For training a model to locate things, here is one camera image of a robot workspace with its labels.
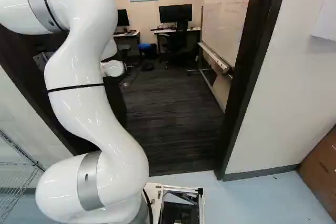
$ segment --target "black monitor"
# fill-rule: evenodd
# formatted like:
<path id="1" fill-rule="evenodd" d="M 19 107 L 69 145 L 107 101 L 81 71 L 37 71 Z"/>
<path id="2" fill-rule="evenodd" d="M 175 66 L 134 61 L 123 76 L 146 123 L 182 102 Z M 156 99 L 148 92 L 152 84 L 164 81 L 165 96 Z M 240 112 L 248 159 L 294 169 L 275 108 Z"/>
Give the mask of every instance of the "black monitor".
<path id="1" fill-rule="evenodd" d="M 193 7 L 192 4 L 160 6 L 159 12 L 161 23 L 171 23 L 179 20 L 191 21 Z"/>
<path id="2" fill-rule="evenodd" d="M 126 9 L 118 10 L 118 24 L 117 26 L 129 26 L 130 22 L 128 21 Z"/>

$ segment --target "baseboard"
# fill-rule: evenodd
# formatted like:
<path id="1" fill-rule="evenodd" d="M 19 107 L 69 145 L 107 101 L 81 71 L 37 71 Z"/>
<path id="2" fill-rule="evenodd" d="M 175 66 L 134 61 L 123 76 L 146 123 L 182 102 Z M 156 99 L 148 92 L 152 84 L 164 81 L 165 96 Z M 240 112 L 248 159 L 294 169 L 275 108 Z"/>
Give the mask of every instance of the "baseboard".
<path id="1" fill-rule="evenodd" d="M 274 167 L 270 169 L 252 170 L 249 172 L 242 172 L 242 173 L 228 173 L 228 174 L 224 174 L 224 177 L 222 178 L 222 180 L 232 181 L 232 180 L 238 180 L 238 179 L 267 176 L 267 175 L 272 175 L 272 174 L 277 174 L 277 173 L 286 173 L 292 170 L 296 170 L 298 165 L 299 164 L 286 165 L 286 166 Z"/>

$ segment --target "dark wooden door frame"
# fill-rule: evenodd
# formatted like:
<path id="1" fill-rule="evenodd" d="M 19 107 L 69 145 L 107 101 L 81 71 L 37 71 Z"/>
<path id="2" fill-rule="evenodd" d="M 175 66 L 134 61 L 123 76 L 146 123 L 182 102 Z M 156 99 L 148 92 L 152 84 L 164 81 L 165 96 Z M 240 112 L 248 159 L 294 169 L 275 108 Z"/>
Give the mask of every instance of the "dark wooden door frame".
<path id="1" fill-rule="evenodd" d="M 224 114 L 215 174 L 223 179 L 272 37 L 282 0 L 249 0 Z"/>

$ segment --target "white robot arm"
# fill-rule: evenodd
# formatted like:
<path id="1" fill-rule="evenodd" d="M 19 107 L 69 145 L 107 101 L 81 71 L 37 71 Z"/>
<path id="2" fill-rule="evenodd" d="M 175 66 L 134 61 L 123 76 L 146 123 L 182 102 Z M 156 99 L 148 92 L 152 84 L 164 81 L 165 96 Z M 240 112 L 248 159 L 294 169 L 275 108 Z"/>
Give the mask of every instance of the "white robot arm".
<path id="1" fill-rule="evenodd" d="M 64 223 L 132 222 L 149 166 L 103 86 L 101 57 L 117 52 L 114 0 L 0 0 L 0 23 L 20 34 L 70 31 L 45 68 L 49 99 L 64 128 L 101 149 L 50 167 L 37 186 L 38 207 Z"/>

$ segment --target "black office chair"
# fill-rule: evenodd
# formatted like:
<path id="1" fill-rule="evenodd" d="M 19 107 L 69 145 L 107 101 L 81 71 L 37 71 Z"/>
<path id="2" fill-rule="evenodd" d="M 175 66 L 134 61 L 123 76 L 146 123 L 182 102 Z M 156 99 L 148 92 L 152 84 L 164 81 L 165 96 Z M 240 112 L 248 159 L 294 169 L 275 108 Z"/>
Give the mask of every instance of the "black office chair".
<path id="1" fill-rule="evenodd" d="M 176 32 L 169 34 L 160 34 L 166 39 L 166 44 L 162 46 L 169 53 L 166 68 L 170 65 L 183 67 L 186 65 L 190 49 L 187 48 L 187 28 L 188 21 L 177 22 Z"/>

